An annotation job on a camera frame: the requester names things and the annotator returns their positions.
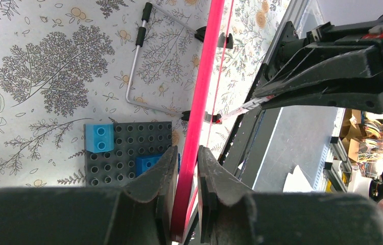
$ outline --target metal rod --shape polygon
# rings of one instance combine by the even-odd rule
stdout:
[[[147,22],[144,20],[142,22],[142,27],[145,27],[146,24],[147,24]],[[174,115],[174,116],[182,116],[181,112],[171,111],[171,110],[168,110],[168,109],[165,109],[165,108],[151,106],[151,105],[148,105],[148,104],[145,104],[145,103],[138,102],[138,101],[130,99],[130,89],[131,89],[131,84],[133,83],[134,70],[136,68],[137,56],[139,55],[139,49],[140,48],[141,48],[140,45],[136,45],[136,50],[134,51],[133,65],[131,66],[130,79],[128,81],[127,91],[126,91],[126,94],[125,94],[126,101],[129,104],[132,104],[132,105],[137,105],[137,106],[141,106],[141,107],[144,107],[144,108],[153,109],[153,110],[156,110],[156,111],[161,111],[161,112],[164,112],[164,113],[167,113],[167,114],[170,114],[170,115]]]
[[[182,25],[183,27],[185,27],[187,30],[193,32],[194,34],[197,33],[197,31],[191,27],[189,27],[186,23],[182,22],[180,19],[176,18],[175,16],[171,15],[168,11],[162,9],[160,6],[156,5],[156,4],[153,4],[152,5],[154,8],[160,10],[163,14],[165,14],[166,16],[170,17],[171,19],[173,19],[174,21],[176,21],[178,24]]]

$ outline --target floral wallpaper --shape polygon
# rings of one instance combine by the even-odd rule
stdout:
[[[210,0],[152,2],[194,29],[207,23]],[[229,25],[234,49],[223,59],[221,48],[217,53],[209,112],[214,107],[224,114],[244,101],[288,4],[234,1]],[[85,123],[170,120],[174,145],[182,151],[187,122],[125,101],[144,5],[0,0],[0,187],[83,186]],[[226,3],[221,32],[227,32],[230,7]],[[156,10],[146,27],[132,97],[175,112],[189,110],[202,43]],[[201,139],[205,145],[210,139],[216,156],[231,127],[227,122],[210,131],[204,125]]]

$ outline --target pink tube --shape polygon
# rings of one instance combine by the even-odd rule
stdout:
[[[208,24],[202,48],[202,57],[196,79],[195,94],[191,105],[190,120],[185,138],[181,169],[175,193],[171,220],[171,239],[182,242],[184,238],[188,200],[192,191],[193,174],[199,149],[199,138],[205,115],[206,99],[212,66],[216,56],[219,30],[223,15],[224,0],[212,0],[209,9]]]

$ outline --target dark gray lego plate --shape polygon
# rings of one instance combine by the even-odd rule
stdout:
[[[172,146],[170,121],[113,124],[113,132],[112,151],[86,152],[86,186],[124,186],[136,178],[136,157],[163,154]]]

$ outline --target light blue lego brick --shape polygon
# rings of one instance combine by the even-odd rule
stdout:
[[[85,124],[86,150],[92,153],[113,150],[113,124]]]
[[[145,157],[136,157],[136,176],[143,174],[145,171],[149,170],[152,166],[154,166],[158,162],[158,160],[160,160],[162,155],[163,154],[145,156]],[[181,164],[181,155],[178,153],[178,172],[179,172],[180,164]]]

